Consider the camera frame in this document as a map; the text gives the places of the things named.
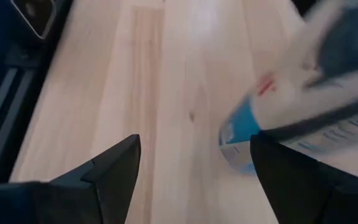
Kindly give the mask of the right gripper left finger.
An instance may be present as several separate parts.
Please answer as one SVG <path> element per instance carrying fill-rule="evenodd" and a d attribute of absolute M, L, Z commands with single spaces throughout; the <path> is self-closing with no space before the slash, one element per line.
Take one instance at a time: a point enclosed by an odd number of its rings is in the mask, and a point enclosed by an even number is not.
<path fill-rule="evenodd" d="M 124 224 L 140 157 L 131 134 L 49 182 L 0 184 L 0 224 Z"/>

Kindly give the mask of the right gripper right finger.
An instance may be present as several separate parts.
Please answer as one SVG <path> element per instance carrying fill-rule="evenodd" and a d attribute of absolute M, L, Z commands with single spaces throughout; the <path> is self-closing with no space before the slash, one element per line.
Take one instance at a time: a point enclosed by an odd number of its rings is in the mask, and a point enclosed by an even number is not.
<path fill-rule="evenodd" d="M 358 176 L 261 134 L 250 154 L 279 224 L 358 224 Z"/>

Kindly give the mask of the white blue beverage can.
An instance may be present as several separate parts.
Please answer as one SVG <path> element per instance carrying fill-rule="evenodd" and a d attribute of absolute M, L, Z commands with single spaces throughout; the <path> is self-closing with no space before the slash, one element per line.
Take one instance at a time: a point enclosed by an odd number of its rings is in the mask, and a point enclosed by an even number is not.
<path fill-rule="evenodd" d="M 219 148 L 254 171 L 250 138 L 274 141 L 358 176 L 358 0 L 321 0 L 276 66 L 219 129 Z"/>

